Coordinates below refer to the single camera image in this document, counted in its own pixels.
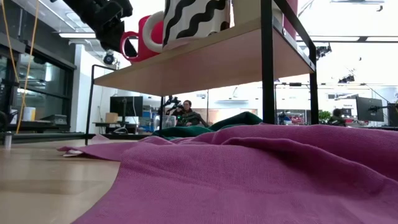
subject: pink cloth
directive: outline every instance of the pink cloth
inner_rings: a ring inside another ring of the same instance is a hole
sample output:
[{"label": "pink cloth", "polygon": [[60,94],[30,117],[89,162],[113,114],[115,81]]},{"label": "pink cloth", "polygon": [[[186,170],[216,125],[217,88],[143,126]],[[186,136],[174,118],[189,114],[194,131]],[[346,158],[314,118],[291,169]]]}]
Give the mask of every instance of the pink cloth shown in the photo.
[{"label": "pink cloth", "polygon": [[257,125],[92,147],[121,166],[75,223],[398,223],[396,132]]}]

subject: person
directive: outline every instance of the person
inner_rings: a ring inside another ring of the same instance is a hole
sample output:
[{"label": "person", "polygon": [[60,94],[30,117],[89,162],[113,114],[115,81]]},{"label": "person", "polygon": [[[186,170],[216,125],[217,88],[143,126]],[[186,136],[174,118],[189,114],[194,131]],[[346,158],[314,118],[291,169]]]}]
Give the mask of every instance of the person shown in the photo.
[{"label": "person", "polygon": [[333,110],[333,116],[329,119],[328,125],[333,125],[333,126],[346,126],[346,121],[341,117],[343,112],[340,109],[334,109]]},{"label": "person", "polygon": [[[175,111],[172,113],[172,116],[179,117],[179,116],[182,116],[184,114],[193,112],[192,109],[191,109],[192,102],[190,100],[185,100],[182,105],[183,105],[183,108],[175,109]],[[199,124],[199,121],[196,121],[196,120],[189,121],[186,124],[182,124],[179,121],[177,122],[177,126],[192,126],[192,125],[198,125],[198,124]]]}]

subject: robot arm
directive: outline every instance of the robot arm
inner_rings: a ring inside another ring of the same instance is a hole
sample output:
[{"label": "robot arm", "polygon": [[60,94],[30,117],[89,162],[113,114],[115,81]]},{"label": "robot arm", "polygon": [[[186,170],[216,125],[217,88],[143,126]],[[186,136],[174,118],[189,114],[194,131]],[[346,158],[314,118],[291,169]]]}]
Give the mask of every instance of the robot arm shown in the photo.
[{"label": "robot arm", "polygon": [[[102,48],[120,52],[120,39],[124,33],[124,22],[121,19],[132,15],[132,6],[129,0],[62,1],[80,17],[81,21],[93,29]],[[126,41],[125,50],[127,56],[135,57],[137,55],[129,41]]]}]

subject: floor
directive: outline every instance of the floor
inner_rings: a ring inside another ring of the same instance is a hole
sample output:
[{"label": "floor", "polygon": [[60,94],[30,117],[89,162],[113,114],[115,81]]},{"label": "floor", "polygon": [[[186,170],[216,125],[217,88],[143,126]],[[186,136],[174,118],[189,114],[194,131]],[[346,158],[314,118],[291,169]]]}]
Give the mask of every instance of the floor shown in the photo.
[{"label": "floor", "polygon": [[62,146],[84,140],[0,148],[0,223],[71,223],[112,186],[119,163],[65,158]]}]

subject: wooden shelf board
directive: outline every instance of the wooden shelf board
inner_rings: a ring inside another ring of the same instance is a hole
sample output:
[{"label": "wooden shelf board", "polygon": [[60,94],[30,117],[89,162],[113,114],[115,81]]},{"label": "wooden shelf board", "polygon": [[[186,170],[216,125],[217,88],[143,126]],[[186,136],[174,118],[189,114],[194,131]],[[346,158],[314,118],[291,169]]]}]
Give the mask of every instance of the wooden shelf board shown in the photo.
[{"label": "wooden shelf board", "polygon": [[[167,96],[261,81],[260,18],[95,79],[95,85]],[[274,77],[313,65],[274,19]]]}]

